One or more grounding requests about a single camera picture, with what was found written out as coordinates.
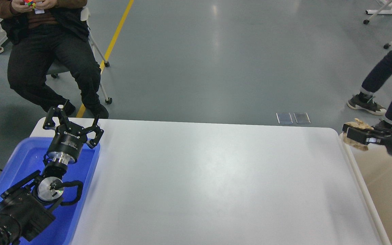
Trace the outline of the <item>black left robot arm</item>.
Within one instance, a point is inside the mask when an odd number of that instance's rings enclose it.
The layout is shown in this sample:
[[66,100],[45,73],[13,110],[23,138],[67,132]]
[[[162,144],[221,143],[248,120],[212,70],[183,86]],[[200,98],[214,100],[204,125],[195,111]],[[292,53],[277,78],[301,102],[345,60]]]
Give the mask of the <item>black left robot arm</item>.
[[43,123],[44,130],[55,135],[37,170],[1,194],[0,245],[18,245],[22,238],[31,241],[55,219],[53,211],[81,200],[84,183],[63,181],[70,164],[77,163],[82,147],[95,148],[104,133],[96,115],[90,127],[70,121],[64,107],[51,107]]

